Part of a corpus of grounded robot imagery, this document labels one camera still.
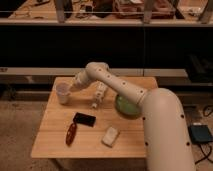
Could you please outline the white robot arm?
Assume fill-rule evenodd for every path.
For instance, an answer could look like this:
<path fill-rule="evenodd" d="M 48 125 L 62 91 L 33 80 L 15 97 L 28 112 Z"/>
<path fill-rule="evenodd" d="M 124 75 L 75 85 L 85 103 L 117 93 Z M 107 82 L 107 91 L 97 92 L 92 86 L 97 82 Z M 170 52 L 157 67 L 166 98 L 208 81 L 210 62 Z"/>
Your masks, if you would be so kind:
<path fill-rule="evenodd" d="M 175 93 L 165 88 L 147 90 L 125 81 L 102 62 L 88 63 L 75 76 L 70 90 L 80 91 L 95 81 L 140 108 L 149 171 L 196 171 L 183 106 Z"/>

